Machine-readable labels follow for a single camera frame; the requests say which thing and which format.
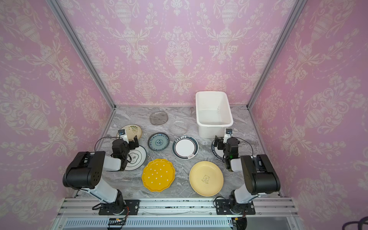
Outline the white plate green cloud motif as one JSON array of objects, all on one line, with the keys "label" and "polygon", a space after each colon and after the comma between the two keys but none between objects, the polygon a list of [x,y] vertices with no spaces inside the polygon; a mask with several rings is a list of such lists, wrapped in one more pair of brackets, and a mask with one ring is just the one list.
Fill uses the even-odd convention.
[{"label": "white plate green cloud motif", "polygon": [[147,158],[147,152],[143,146],[139,146],[134,150],[132,149],[129,152],[128,156],[129,162],[125,167],[125,171],[134,171],[144,164]]}]

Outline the pale yellow bear plate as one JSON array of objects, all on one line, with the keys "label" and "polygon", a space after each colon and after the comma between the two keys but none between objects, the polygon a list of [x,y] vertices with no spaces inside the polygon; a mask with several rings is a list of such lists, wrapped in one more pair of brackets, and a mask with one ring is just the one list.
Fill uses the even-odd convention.
[{"label": "pale yellow bear plate", "polygon": [[221,169],[214,163],[201,161],[190,170],[189,182],[193,190],[201,196],[215,196],[224,184]]}]

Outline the white plate green red rim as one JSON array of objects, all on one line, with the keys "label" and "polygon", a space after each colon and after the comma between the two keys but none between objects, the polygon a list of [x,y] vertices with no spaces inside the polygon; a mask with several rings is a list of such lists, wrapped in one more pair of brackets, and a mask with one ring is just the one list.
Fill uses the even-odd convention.
[{"label": "white plate green red rim", "polygon": [[190,160],[197,155],[199,145],[197,140],[191,136],[180,136],[172,143],[171,150],[177,158]]}]

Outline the yellow scalloped dotted plate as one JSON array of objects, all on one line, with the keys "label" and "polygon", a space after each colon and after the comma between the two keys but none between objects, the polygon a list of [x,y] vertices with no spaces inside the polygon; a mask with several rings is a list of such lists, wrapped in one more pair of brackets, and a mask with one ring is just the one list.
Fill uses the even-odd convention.
[{"label": "yellow scalloped dotted plate", "polygon": [[168,189],[175,179],[175,168],[166,159],[156,159],[143,169],[142,181],[150,192],[162,192]]}]

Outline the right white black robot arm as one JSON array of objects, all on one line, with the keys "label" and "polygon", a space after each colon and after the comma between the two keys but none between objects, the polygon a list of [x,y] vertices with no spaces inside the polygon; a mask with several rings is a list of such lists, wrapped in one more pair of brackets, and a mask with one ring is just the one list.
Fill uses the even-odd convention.
[{"label": "right white black robot arm", "polygon": [[253,200],[281,189],[279,177],[266,154],[239,155],[237,138],[215,137],[214,148],[223,151],[222,161],[230,172],[242,172],[243,185],[231,192],[226,207],[234,214],[255,214]]}]

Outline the white plastic bin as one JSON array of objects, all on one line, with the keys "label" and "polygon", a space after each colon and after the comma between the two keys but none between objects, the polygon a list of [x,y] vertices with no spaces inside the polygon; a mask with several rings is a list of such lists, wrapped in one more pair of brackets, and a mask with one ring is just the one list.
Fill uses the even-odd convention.
[{"label": "white plastic bin", "polygon": [[200,91],[195,94],[196,122],[201,138],[223,137],[233,125],[228,97],[221,91]]}]

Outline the blue floral patterned plate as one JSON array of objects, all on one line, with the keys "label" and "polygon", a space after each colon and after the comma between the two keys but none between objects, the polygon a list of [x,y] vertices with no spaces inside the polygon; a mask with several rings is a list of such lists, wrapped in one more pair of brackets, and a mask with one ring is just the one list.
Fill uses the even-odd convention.
[{"label": "blue floral patterned plate", "polygon": [[148,147],[153,151],[162,151],[168,147],[169,143],[168,135],[162,132],[152,134],[148,139]]}]

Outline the grey smoked glass plate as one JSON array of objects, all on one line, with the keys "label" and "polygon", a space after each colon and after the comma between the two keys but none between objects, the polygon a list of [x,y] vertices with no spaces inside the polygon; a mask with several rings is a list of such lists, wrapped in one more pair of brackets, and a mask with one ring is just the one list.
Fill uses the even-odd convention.
[{"label": "grey smoked glass plate", "polygon": [[149,121],[155,126],[163,125],[168,121],[168,114],[165,111],[157,111],[150,114]]}]

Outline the clear glass plate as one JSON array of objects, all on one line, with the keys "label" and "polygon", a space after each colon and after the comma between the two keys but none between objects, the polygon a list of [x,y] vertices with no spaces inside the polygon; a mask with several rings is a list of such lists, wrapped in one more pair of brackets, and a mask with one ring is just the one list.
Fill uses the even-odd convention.
[{"label": "clear glass plate", "polygon": [[188,131],[188,124],[182,120],[174,121],[169,128],[170,133],[176,136],[182,136]]}]

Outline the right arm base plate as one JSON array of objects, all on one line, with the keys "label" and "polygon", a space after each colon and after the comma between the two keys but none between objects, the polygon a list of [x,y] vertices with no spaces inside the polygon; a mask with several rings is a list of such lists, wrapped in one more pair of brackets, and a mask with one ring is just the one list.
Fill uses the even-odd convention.
[{"label": "right arm base plate", "polygon": [[255,215],[255,206],[252,203],[237,204],[227,199],[214,201],[218,215]]}]

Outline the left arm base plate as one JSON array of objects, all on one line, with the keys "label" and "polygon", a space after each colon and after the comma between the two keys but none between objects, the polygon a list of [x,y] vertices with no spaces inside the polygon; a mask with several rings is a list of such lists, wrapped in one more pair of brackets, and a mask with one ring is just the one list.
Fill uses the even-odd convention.
[{"label": "left arm base plate", "polygon": [[138,215],[139,208],[140,208],[139,199],[128,199],[125,200],[125,204],[123,204],[122,207],[118,208],[113,208],[112,205],[100,204],[98,214],[100,216],[108,216],[108,215],[136,216]]}]

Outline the aluminium mounting rail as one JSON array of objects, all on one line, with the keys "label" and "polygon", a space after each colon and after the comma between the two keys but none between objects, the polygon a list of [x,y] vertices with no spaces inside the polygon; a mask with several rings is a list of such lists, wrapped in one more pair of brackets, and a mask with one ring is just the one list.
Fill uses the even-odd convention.
[{"label": "aluminium mounting rail", "polygon": [[302,230],[293,201],[286,197],[253,200],[255,215],[218,215],[214,201],[205,198],[136,198],[136,216],[100,216],[93,198],[67,198],[53,230]]}]

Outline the right corner aluminium post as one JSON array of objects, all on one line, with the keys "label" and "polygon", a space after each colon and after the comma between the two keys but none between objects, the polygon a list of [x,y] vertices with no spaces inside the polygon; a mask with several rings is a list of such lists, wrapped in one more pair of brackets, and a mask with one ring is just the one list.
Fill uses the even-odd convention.
[{"label": "right corner aluminium post", "polygon": [[307,0],[298,0],[295,1],[295,4],[291,10],[291,13],[286,21],[286,24],[284,25],[283,29],[281,30],[280,36],[275,44],[274,49],[271,52],[271,55],[266,63],[266,66],[260,76],[260,79],[257,83],[257,85],[255,86],[255,89],[251,95],[251,98],[249,100],[249,103],[247,104],[247,108],[248,110],[251,110],[254,105],[255,102],[263,88],[263,85],[266,82],[266,79],[268,77],[268,75],[270,74],[271,70],[273,69],[292,29],[294,28],[295,23],[297,22],[300,14],[303,11],[303,8],[306,4]]}]

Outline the corner aluminium post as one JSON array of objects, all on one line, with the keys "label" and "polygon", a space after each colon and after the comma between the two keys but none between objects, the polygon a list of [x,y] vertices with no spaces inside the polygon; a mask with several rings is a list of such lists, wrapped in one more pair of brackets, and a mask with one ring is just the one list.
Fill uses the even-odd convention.
[{"label": "corner aluminium post", "polygon": [[106,86],[104,85],[102,79],[100,78],[97,69],[92,63],[92,60],[89,58],[86,49],[83,47],[81,41],[79,40],[76,31],[72,27],[69,19],[67,18],[66,14],[64,13],[61,4],[55,0],[46,0],[49,7],[51,8],[52,12],[54,13],[56,19],[60,23],[61,27],[63,28],[64,32],[66,33],[67,37],[69,38],[71,44],[73,45],[74,49],[79,55],[79,58],[85,65],[87,71],[90,73],[91,77],[93,78],[95,84],[99,88],[100,92],[102,93],[103,97],[109,104],[112,110],[115,110],[116,105],[111,97],[110,93],[108,92]]},{"label": "corner aluminium post", "polygon": [[286,24],[284,25],[283,29],[281,30],[280,36],[275,44],[274,49],[271,52],[271,55],[266,63],[266,66],[260,76],[260,79],[257,83],[257,85],[255,86],[255,89],[251,95],[251,98],[249,100],[249,103],[247,104],[247,108],[248,110],[251,110],[254,105],[255,102],[263,88],[263,85],[266,82],[266,79],[268,77],[268,75],[270,74],[271,70],[273,69],[292,29],[294,28],[295,23],[297,22],[300,14],[303,11],[303,8],[306,4],[307,0],[298,0],[295,1],[295,4],[291,10],[291,13],[286,21]]}]

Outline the left corner aluminium post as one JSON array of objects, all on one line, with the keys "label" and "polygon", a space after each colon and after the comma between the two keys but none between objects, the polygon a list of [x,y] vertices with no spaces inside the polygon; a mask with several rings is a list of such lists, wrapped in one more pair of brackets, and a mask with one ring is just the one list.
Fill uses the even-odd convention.
[{"label": "left corner aluminium post", "polygon": [[100,92],[102,93],[103,97],[109,104],[112,110],[115,110],[116,105],[111,97],[110,93],[108,92],[106,86],[104,85],[102,79],[100,78],[97,69],[92,63],[92,60],[89,58],[86,49],[83,47],[81,41],[79,40],[76,31],[72,27],[69,19],[67,18],[66,14],[64,13],[61,4],[55,0],[46,0],[49,7],[51,8],[52,12],[54,13],[56,19],[60,23],[61,27],[63,28],[64,32],[66,33],[67,37],[69,38],[71,44],[73,45],[74,49],[79,55],[79,58],[85,65],[87,71],[90,73],[91,77],[93,78],[95,84],[99,88]]}]

